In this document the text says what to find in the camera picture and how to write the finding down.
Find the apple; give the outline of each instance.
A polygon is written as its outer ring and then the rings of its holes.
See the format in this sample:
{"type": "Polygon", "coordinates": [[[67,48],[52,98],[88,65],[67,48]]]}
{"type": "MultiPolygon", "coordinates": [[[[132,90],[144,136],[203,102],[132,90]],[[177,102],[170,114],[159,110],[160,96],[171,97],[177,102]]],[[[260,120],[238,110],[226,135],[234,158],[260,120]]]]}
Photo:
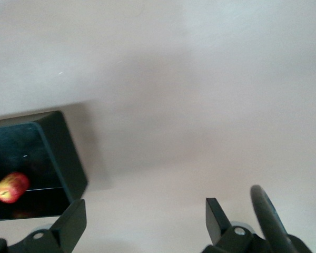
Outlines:
{"type": "Polygon", "coordinates": [[[15,203],[30,187],[28,177],[21,172],[12,172],[0,181],[0,201],[15,203]]]}

